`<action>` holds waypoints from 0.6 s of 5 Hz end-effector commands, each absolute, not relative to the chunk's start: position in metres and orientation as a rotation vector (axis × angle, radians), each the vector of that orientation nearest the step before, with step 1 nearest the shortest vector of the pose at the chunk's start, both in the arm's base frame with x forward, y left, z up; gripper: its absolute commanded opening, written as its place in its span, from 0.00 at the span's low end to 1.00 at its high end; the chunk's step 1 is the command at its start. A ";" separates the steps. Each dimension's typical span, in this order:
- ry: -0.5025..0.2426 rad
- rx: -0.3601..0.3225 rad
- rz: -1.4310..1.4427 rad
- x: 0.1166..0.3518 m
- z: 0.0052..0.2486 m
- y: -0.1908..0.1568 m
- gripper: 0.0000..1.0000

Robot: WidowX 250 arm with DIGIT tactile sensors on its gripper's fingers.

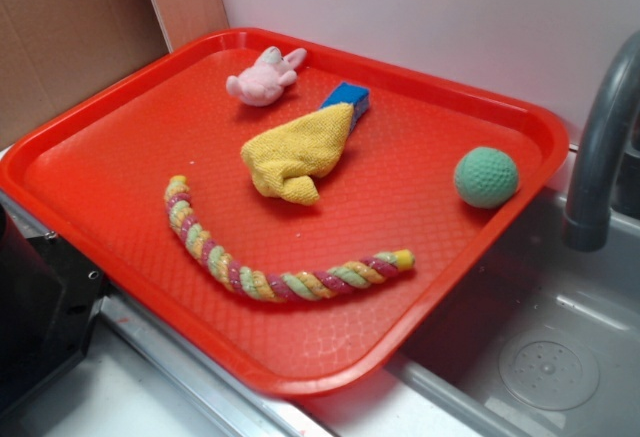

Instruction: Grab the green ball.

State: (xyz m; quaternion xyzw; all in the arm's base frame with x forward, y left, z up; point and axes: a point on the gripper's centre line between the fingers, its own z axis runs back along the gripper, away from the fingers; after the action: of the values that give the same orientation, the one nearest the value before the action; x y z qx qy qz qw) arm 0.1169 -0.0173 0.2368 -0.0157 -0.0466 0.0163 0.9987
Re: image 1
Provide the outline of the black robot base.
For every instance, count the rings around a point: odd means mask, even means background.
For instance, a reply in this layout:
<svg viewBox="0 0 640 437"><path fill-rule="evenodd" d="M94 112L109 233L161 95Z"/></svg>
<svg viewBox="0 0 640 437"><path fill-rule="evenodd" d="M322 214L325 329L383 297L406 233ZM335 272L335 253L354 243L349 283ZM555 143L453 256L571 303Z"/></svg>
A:
<svg viewBox="0 0 640 437"><path fill-rule="evenodd" d="M87 355L107 280L66 239L26 237L1 209L1 412Z"/></svg>

